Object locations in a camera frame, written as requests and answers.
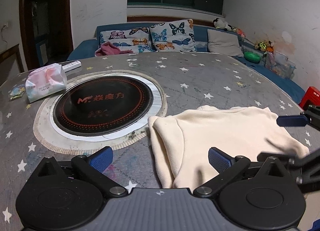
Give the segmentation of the cream sweatshirt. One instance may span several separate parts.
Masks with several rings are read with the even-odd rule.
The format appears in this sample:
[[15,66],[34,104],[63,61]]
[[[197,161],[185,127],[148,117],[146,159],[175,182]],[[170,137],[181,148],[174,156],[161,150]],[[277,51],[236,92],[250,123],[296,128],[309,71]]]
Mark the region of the cream sweatshirt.
[[269,108],[212,106],[150,117],[150,141],[162,187],[194,190],[217,176],[208,161],[212,147],[251,161],[261,152],[307,156],[309,149],[278,126],[277,117]]

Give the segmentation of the red plastic stool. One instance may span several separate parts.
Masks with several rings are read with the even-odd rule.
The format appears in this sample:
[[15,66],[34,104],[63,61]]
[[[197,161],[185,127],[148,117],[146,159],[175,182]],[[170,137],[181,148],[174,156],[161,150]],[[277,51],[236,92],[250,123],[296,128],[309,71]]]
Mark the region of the red plastic stool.
[[306,91],[301,102],[299,103],[299,106],[303,110],[306,110],[310,105],[320,105],[320,91],[314,86],[308,87],[308,90]]

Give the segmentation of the clear plastic storage box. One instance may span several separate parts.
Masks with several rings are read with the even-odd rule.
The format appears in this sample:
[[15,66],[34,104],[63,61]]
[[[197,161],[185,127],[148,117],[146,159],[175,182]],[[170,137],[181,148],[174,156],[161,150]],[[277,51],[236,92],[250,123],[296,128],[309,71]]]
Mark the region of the clear plastic storage box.
[[291,79],[294,76],[296,65],[289,58],[275,51],[266,52],[265,67],[282,78]]

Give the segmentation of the black round induction cooktop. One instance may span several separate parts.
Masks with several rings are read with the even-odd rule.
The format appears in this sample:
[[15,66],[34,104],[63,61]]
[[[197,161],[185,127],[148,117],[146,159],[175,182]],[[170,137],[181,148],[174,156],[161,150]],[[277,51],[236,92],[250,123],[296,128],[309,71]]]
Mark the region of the black round induction cooktop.
[[147,135],[148,118],[164,117],[167,110],[166,94],[154,78],[130,70],[93,72],[45,99],[33,132],[53,152],[88,155],[134,144]]

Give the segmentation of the green bowl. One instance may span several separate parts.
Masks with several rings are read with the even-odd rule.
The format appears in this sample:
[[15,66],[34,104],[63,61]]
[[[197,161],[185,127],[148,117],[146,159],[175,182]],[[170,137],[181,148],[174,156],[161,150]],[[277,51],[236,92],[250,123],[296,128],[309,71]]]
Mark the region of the green bowl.
[[244,52],[244,58],[251,63],[260,63],[262,55],[252,52]]

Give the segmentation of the yellow orange plush toys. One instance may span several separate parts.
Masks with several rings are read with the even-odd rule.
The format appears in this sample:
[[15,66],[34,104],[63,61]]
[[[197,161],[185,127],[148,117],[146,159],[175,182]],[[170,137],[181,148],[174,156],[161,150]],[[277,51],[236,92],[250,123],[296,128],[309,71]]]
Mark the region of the yellow orange plush toys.
[[254,48],[261,52],[274,53],[274,43],[271,41],[261,41],[255,44]]

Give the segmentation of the pink tissue pack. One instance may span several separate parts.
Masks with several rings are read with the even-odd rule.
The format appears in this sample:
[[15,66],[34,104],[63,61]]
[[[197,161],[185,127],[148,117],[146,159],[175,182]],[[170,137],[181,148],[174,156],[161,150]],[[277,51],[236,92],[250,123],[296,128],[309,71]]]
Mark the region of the pink tissue pack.
[[58,63],[32,71],[25,82],[25,90],[30,103],[66,90],[66,88],[67,76]]

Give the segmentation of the small colourful card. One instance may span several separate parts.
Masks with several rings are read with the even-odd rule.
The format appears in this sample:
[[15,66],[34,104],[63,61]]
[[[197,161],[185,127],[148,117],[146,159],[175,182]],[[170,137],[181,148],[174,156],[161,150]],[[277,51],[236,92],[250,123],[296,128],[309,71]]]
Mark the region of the small colourful card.
[[11,91],[9,91],[9,100],[13,101],[18,98],[21,98],[25,93],[25,84],[20,84],[14,86]]

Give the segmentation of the grey plain cushion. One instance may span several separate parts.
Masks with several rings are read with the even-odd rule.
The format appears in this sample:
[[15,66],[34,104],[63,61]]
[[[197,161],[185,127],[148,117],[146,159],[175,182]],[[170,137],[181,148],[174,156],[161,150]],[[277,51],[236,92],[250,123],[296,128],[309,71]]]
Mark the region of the grey plain cushion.
[[207,30],[208,34],[208,50],[211,53],[219,53],[227,56],[243,57],[239,40],[236,35],[221,32],[218,30]]

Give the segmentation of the blue corner sofa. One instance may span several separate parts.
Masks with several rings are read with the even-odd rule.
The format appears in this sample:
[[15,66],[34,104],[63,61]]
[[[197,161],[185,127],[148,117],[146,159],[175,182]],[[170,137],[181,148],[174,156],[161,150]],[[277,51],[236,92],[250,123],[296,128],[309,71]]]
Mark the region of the blue corner sofa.
[[[101,43],[100,33],[104,31],[115,31],[115,30],[131,30],[133,28],[139,27],[149,27],[153,25],[150,22],[138,22],[138,23],[120,23],[120,24],[109,24],[103,26],[97,26],[95,31],[95,38],[82,41],[78,47],[76,47],[69,57],[67,58],[69,61],[72,60],[80,60],[84,58],[91,58],[94,56],[95,51],[99,48]],[[209,27],[206,26],[194,26],[195,33],[195,42],[197,51],[199,52],[208,52],[208,35],[207,30]],[[270,71],[265,68],[264,65],[260,65],[257,63],[251,63],[247,61],[245,58],[236,58],[241,63],[246,66],[252,68],[253,70],[259,72],[261,75],[265,76],[273,83],[275,83],[279,88],[281,88],[285,93],[287,93],[296,103],[300,103],[305,91],[297,85],[294,81],[288,78],[282,78],[278,76],[276,73]]]

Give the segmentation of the pink cloth on sofa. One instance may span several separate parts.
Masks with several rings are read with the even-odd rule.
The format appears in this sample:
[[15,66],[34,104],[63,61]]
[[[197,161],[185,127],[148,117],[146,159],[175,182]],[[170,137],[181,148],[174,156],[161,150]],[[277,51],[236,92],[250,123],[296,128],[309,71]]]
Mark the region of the pink cloth on sofa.
[[108,55],[119,55],[119,54],[131,54],[132,50],[120,50],[114,46],[111,42],[103,43],[98,50],[95,51],[95,57],[108,56]]

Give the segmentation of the black white plush toy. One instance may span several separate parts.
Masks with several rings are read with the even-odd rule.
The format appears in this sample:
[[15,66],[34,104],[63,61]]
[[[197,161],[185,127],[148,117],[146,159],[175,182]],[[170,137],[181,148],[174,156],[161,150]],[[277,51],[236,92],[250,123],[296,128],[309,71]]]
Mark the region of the black white plush toy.
[[224,31],[236,32],[236,29],[228,24],[228,22],[221,20],[220,18],[216,18],[213,20],[213,26],[216,29],[221,29]]

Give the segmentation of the left butterfly pillow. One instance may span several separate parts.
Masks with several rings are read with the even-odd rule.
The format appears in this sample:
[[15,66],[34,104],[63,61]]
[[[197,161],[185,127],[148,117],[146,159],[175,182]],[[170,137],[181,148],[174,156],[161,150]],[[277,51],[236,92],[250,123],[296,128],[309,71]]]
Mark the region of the left butterfly pillow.
[[138,27],[129,30],[109,30],[99,34],[99,42],[111,42],[121,51],[131,50],[133,53],[153,52],[149,40],[149,28]]

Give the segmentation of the butterfly pillow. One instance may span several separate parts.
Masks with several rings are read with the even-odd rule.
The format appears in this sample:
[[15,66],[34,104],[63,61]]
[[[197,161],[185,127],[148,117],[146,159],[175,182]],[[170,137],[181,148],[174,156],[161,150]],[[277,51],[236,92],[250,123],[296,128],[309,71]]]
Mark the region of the butterfly pillow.
[[99,42],[111,42],[121,51],[131,50],[133,53],[153,52],[149,40],[149,28],[138,27],[129,30],[109,30],[99,34]]
[[192,19],[157,23],[149,27],[152,45],[159,52],[196,52]]

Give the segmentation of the right butterfly pillow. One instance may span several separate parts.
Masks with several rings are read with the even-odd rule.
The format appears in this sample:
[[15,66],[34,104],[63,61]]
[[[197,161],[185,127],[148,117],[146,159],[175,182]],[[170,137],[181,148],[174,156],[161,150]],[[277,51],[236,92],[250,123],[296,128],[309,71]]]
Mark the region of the right butterfly pillow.
[[192,19],[157,23],[149,27],[152,45],[159,52],[196,52]]

